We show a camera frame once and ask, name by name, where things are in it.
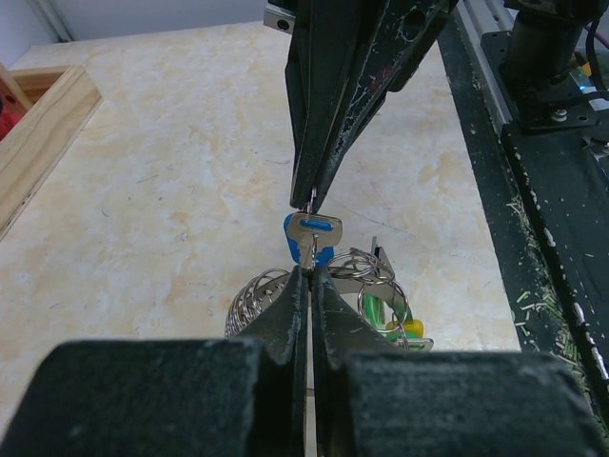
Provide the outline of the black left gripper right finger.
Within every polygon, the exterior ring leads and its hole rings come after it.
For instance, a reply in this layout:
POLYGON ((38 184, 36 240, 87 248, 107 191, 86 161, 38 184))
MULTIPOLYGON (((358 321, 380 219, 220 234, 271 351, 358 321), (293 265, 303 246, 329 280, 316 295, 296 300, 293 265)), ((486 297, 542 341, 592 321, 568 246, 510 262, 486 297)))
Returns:
POLYGON ((346 456, 353 450, 346 362, 356 353, 398 349, 346 303, 327 268, 315 268, 310 280, 317 454, 346 456))

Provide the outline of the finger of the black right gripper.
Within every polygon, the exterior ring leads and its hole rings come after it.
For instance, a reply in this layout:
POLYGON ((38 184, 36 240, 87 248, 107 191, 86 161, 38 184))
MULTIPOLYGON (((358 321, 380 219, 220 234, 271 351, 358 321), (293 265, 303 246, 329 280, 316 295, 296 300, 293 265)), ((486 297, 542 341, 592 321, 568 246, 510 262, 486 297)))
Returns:
POLYGON ((370 30, 363 34, 347 71, 346 86, 314 181, 318 210, 341 162, 383 105, 418 69, 456 7, 455 1, 376 1, 370 30))
POLYGON ((286 1, 293 13, 285 83, 295 156, 289 204, 303 208, 315 188, 347 71, 370 30, 376 1, 286 1))

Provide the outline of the large keyring with small rings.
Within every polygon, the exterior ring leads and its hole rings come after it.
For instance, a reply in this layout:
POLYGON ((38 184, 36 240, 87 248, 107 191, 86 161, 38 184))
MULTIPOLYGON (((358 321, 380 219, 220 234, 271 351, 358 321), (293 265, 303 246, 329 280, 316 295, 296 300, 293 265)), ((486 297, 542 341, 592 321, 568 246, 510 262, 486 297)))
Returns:
MULTIPOLYGON (((373 328, 391 344, 411 351, 429 351, 434 347, 434 341, 424 336, 422 321, 413 317, 406 292, 376 240, 369 252, 350 248, 332 258, 327 267, 339 293, 356 298, 357 312, 368 324, 363 296, 371 294, 383 300, 385 327, 373 328)), ((229 306, 225 336, 237 335, 266 310, 283 291, 288 276, 285 269, 270 268, 250 279, 229 306)))

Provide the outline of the green tagged key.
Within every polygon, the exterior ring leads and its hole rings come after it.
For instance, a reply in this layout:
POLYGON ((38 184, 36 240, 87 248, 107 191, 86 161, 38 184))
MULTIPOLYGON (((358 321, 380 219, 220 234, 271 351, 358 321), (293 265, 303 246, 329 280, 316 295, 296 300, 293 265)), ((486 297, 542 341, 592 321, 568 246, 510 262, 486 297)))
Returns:
POLYGON ((375 295, 365 294, 363 296, 363 311, 365 318, 372 327, 375 329, 384 329, 384 302, 381 298, 375 295))

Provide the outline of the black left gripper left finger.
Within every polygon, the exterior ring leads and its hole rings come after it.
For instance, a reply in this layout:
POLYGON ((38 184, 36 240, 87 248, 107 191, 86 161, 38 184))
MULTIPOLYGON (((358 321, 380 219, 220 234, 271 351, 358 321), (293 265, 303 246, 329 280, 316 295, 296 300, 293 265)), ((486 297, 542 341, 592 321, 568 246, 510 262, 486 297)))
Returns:
POLYGON ((309 287, 295 267, 265 311, 240 335, 262 345, 253 397, 251 456, 303 456, 306 444, 309 287))

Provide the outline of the blue tagged key bunch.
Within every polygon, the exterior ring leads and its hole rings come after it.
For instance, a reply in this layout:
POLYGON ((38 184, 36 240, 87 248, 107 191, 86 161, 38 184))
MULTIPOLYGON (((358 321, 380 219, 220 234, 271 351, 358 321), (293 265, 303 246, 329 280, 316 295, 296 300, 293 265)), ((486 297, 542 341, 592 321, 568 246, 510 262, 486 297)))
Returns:
POLYGON ((326 266, 334 257, 344 228, 341 219, 313 212, 317 190, 313 189, 305 206, 284 220, 285 237, 293 261, 303 269, 326 266))

